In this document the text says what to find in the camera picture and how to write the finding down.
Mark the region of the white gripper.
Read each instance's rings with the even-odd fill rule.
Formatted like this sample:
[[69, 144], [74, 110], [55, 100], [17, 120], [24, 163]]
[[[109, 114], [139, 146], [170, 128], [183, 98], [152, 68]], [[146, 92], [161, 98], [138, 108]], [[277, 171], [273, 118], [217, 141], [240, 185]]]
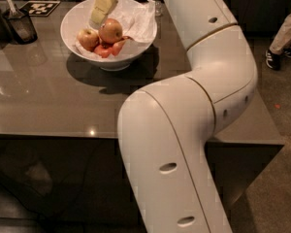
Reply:
[[94, 5], [90, 15], [90, 23], [98, 28], [107, 18], [117, 0], [94, 0]]

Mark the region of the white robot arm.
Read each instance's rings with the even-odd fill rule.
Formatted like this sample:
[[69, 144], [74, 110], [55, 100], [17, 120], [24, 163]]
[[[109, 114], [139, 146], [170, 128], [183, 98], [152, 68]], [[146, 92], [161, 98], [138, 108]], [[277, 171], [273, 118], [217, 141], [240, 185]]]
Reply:
[[223, 0], [164, 0], [191, 70], [142, 87], [122, 105], [120, 152], [147, 233], [233, 233], [206, 141], [248, 107], [253, 54]]

